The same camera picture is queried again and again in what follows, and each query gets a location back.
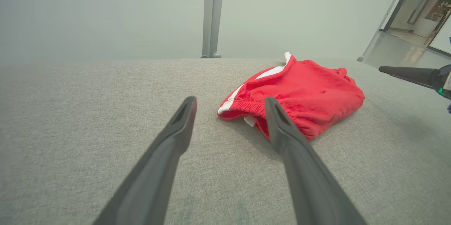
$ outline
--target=potted plant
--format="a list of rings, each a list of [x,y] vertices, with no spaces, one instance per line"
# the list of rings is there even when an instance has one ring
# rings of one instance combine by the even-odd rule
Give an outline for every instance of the potted plant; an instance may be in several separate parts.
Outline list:
[[[437,0],[427,16],[417,21],[414,34],[422,37],[428,37],[439,24],[440,20],[438,17],[442,11],[438,10],[438,8],[446,8],[448,5],[451,5],[451,0]]]

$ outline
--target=red fabric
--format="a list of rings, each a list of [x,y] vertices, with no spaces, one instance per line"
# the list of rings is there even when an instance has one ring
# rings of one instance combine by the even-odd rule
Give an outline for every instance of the red fabric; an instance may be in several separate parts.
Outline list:
[[[269,139],[265,98],[274,97],[311,141],[360,108],[365,99],[345,68],[329,69],[291,56],[281,72],[256,79],[272,68],[248,79],[231,101],[232,94],[227,96],[221,106],[232,105],[218,116],[224,120],[252,116],[256,120],[254,127]]]

